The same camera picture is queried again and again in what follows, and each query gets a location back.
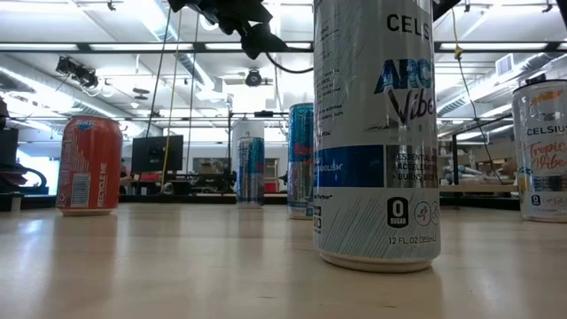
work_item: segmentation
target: air vent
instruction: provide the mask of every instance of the air vent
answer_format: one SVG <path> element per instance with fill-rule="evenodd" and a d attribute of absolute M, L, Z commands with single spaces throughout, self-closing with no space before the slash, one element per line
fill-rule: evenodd
<path fill-rule="evenodd" d="M 501 58 L 496 61 L 496 74 L 498 76 L 503 76 L 508 72 L 512 71 L 514 68 L 514 55 L 509 54 L 504 58 Z"/>

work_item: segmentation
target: wooden table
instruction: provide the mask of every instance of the wooden table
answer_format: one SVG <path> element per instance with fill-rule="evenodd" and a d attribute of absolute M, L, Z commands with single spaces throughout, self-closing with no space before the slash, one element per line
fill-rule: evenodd
<path fill-rule="evenodd" d="M 284 206 L 0 214 L 0 318 L 564 319 L 567 225 L 442 213 L 433 268 L 377 275 L 313 251 Z"/>

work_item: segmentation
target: wire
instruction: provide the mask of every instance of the wire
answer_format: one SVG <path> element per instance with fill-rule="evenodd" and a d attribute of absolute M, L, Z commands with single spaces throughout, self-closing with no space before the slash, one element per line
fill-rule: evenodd
<path fill-rule="evenodd" d="M 200 20 L 200 14 L 197 15 L 197 25 L 195 26 L 195 42 L 198 39 L 198 24 Z M 189 105 L 189 133 L 187 134 L 187 165 L 185 167 L 185 174 L 189 174 L 189 154 L 191 149 L 191 131 L 193 130 L 193 98 L 195 97 L 195 65 L 197 64 L 197 53 L 193 53 L 193 68 L 191 70 L 191 99 Z"/>
<path fill-rule="evenodd" d="M 156 74 L 156 85 L 153 88 L 153 98 L 151 99 L 150 119 L 148 119 L 148 128 L 145 132 L 146 140 L 150 136 L 151 119 L 153 118 L 153 110 L 155 109 L 155 106 L 156 106 L 156 96 L 158 95 L 159 76 L 161 75 L 161 66 L 163 65 L 163 56 L 164 56 L 164 52 L 166 50 L 167 32 L 169 31 L 169 21 L 171 21 L 171 8 L 169 8 L 169 12 L 167 14 L 166 33 L 163 36 L 163 45 L 161 47 L 161 55 L 159 56 L 158 73 Z"/>
<path fill-rule="evenodd" d="M 313 67 L 309 67 L 308 69 L 305 69 L 305 70 L 290 70 L 289 68 L 282 66 L 279 63 L 277 63 L 274 60 L 274 58 L 272 58 L 272 56 L 270 56 L 269 53 L 267 53 L 267 52 L 266 52 L 266 57 L 268 57 L 268 60 L 270 62 L 272 62 L 272 64 L 274 66 L 276 66 L 278 69 L 285 71 L 287 73 L 290 73 L 290 74 L 306 74 L 306 73 L 312 72 L 314 70 Z"/>
<path fill-rule="evenodd" d="M 470 89 L 469 89 L 469 84 L 467 83 L 467 79 L 464 76 L 464 71 L 462 70 L 462 53 L 463 50 L 461 49 L 461 47 L 459 46 L 459 36 L 457 34 L 457 19 L 454 15 L 454 8 L 451 9 L 451 12 L 453 13 L 453 33 L 454 33 L 454 42 L 456 44 L 456 47 L 454 48 L 454 58 L 457 60 L 457 62 L 459 63 L 459 70 L 461 71 L 461 77 L 462 77 L 462 83 L 464 84 L 464 88 L 467 91 L 467 97 L 469 98 L 470 104 L 472 105 L 472 112 L 474 113 L 475 116 L 475 122 L 478 125 L 478 129 L 480 130 L 480 135 L 482 136 L 482 142 L 483 145 L 485 146 L 485 150 L 486 150 L 486 155 L 488 155 L 488 160 L 490 163 L 490 168 L 493 170 L 493 173 L 496 175 L 496 178 L 498 178 L 498 181 L 500 182 L 500 184 L 504 184 L 504 182 L 502 181 L 502 179 L 500 178 L 500 176 L 498 175 L 498 173 L 496 172 L 496 169 L 494 169 L 494 161 L 493 161 L 493 157 L 490 154 L 490 151 L 488 150 L 488 143 L 486 142 L 486 135 L 485 135 L 485 131 L 482 129 L 481 123 L 480 123 L 480 119 L 478 118 L 478 114 L 477 114 L 477 106 L 475 105 L 474 100 L 472 99 L 472 96 L 470 95 Z"/>
<path fill-rule="evenodd" d="M 183 18 L 183 10 L 179 11 L 179 26 L 177 27 L 177 34 L 181 34 L 181 25 L 182 25 L 182 18 Z M 179 36 L 177 37 L 177 45 L 175 46 L 175 56 L 179 53 Z M 167 155 L 169 155 L 169 135 L 171 133 L 171 117 L 174 112 L 174 101 L 175 101 L 175 82 L 177 81 L 177 62 L 178 59 L 175 59 L 175 66 L 174 66 L 174 85 L 171 88 L 171 103 L 169 105 L 169 119 L 167 120 L 167 137 L 166 137 L 166 153 L 163 159 L 163 170 L 161 172 L 161 191 L 164 191 L 166 188 L 166 173 L 167 173 Z"/>

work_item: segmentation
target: aluminum can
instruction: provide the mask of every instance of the aluminum can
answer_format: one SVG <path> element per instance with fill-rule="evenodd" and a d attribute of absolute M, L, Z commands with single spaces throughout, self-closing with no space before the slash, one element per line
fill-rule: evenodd
<path fill-rule="evenodd" d="M 567 222 L 567 81 L 517 89 L 513 112 L 522 216 Z"/>
<path fill-rule="evenodd" d="M 118 206 L 121 154 L 116 121 L 74 116 L 67 123 L 56 204 L 63 215 L 109 214 Z"/>
<path fill-rule="evenodd" d="M 290 108 L 287 206 L 292 219 L 313 218 L 313 104 Z"/>
<path fill-rule="evenodd" d="M 439 256 L 431 0 L 315 0 L 314 241 L 411 272 Z"/>
<path fill-rule="evenodd" d="M 242 137 L 238 140 L 237 206 L 264 206 L 264 139 Z"/>

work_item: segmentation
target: celsius can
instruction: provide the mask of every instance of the celsius can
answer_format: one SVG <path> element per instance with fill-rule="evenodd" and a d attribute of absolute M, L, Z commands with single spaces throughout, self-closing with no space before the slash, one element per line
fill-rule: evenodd
<path fill-rule="evenodd" d="M 116 121 L 75 116 L 65 126 L 57 208 L 63 215 L 109 214 L 118 206 L 122 132 Z"/>
<path fill-rule="evenodd" d="M 519 88 L 513 106 L 522 215 L 567 222 L 567 81 Z"/>
<path fill-rule="evenodd" d="M 292 219 L 312 219 L 308 207 L 313 198 L 313 104 L 290 108 L 287 206 Z"/>
<path fill-rule="evenodd" d="M 315 0 L 314 241 L 345 268 L 439 256 L 431 0 Z"/>
<path fill-rule="evenodd" d="M 264 139 L 242 137 L 238 140 L 237 206 L 264 206 Z"/>

